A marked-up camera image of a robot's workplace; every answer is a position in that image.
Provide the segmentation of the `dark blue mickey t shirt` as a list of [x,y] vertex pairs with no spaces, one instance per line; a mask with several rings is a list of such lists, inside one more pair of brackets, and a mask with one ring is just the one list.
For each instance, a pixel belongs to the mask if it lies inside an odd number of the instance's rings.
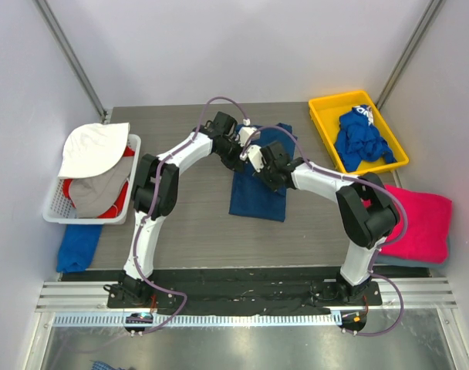
[[[292,159],[295,152],[295,143],[280,130],[263,130],[260,138],[255,140],[255,144],[267,146],[276,141],[284,146],[285,152]],[[242,173],[234,173],[229,214],[284,222],[286,217],[286,188],[281,187],[276,191],[271,190],[254,173],[255,170],[249,162],[245,163]]]

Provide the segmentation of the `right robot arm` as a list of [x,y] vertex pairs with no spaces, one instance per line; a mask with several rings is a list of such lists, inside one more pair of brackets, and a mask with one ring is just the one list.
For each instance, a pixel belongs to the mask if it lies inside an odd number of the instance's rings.
[[248,160],[255,176],[272,190],[308,191],[337,204],[349,246],[331,299],[356,303],[368,288],[370,266],[379,246],[400,221],[380,178],[375,173],[349,177],[301,157],[292,159],[279,142],[252,146]]

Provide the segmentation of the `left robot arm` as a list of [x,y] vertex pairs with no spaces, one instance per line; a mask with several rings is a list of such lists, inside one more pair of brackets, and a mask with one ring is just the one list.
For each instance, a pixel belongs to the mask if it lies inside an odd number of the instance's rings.
[[118,282],[103,286],[108,308],[142,308],[151,302],[154,288],[147,279],[154,272],[160,229],[177,203],[181,174],[212,153],[229,170],[243,170],[236,126],[235,118],[218,112],[171,150],[142,156],[131,192],[135,226],[129,256]]

